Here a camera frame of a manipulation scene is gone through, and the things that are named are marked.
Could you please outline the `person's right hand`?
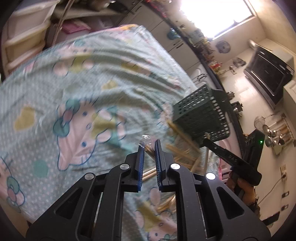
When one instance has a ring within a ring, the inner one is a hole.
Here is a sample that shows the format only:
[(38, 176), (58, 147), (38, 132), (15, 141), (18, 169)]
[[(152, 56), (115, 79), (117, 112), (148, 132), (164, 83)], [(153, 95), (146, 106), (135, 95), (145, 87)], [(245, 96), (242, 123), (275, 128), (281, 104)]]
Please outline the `person's right hand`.
[(255, 189), (247, 181), (242, 178), (238, 178), (235, 182), (233, 180), (233, 172), (229, 173), (229, 178), (227, 179), (226, 185), (234, 192), (235, 186), (238, 186), (244, 191), (242, 201), (257, 215), (260, 215), (260, 207), (258, 205), (258, 199), (256, 198)]

